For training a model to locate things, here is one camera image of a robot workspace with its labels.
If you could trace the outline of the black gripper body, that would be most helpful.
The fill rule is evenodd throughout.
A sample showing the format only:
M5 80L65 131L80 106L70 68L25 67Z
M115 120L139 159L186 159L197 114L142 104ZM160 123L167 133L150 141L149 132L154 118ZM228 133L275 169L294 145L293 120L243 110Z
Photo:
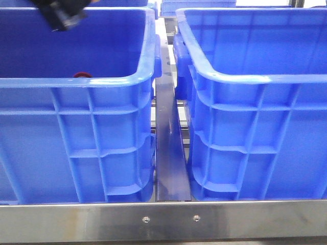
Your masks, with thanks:
M32 1L53 31L67 31L86 17L84 9L91 0Z

